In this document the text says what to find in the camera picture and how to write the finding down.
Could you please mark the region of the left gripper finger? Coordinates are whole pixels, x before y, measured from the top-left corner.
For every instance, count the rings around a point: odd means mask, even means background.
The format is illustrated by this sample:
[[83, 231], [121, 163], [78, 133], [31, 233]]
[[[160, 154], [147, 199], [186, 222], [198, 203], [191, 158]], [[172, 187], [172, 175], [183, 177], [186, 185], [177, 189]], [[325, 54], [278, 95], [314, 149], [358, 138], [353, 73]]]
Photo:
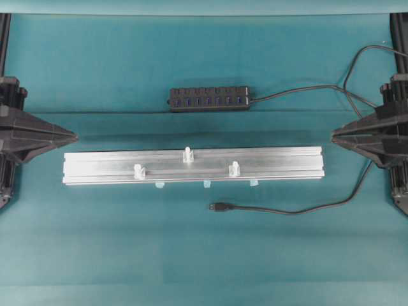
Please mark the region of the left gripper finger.
[[1, 108], [1, 129], [76, 138], [77, 135], [17, 108]]
[[25, 164], [41, 154], [75, 143], [77, 140], [78, 136], [75, 135], [53, 140], [10, 138], [1, 140], [1, 153], [17, 164]]

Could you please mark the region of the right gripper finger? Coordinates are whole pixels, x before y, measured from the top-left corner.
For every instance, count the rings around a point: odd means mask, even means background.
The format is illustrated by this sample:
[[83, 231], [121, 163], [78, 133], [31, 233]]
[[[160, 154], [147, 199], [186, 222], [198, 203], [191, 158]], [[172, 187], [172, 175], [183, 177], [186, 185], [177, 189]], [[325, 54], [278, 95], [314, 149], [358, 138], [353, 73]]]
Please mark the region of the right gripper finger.
[[407, 160], [406, 136], [333, 136], [331, 141], [369, 158], [378, 168], [391, 168]]
[[407, 140], [407, 106], [379, 106], [374, 112], [332, 132], [332, 140], [348, 136], [383, 136]]

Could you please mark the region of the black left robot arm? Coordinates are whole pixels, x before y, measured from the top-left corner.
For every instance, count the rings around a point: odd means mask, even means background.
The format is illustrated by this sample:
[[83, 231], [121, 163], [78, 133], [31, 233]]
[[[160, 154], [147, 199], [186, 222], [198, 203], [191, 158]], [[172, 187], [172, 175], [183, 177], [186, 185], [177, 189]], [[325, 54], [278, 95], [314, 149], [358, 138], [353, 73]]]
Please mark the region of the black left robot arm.
[[78, 136], [23, 111], [27, 91], [15, 77], [1, 77], [1, 207], [13, 197], [18, 166], [69, 145]]

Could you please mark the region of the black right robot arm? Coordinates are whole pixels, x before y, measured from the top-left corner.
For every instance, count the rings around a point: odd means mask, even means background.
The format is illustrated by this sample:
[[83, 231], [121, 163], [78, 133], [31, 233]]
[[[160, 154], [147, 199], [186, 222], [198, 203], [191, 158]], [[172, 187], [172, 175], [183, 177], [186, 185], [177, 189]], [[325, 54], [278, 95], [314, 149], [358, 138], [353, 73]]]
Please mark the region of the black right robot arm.
[[383, 105], [333, 131], [331, 141], [370, 159], [390, 173], [395, 206], [407, 213], [407, 75], [396, 74], [380, 88]]

